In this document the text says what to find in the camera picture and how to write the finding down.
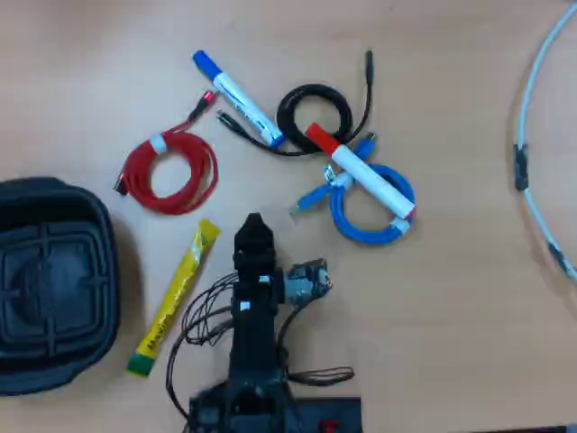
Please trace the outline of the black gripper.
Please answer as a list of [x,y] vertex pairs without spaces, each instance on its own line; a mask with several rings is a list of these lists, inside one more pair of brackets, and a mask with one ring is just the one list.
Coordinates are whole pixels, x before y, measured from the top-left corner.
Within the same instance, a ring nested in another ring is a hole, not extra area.
[[[235,234],[233,259],[237,271],[269,271],[275,267],[274,235],[265,227],[260,213],[250,213],[244,227]],[[284,273],[280,268],[268,274],[240,275],[234,284],[234,317],[250,313],[258,318],[274,318],[284,303]]]

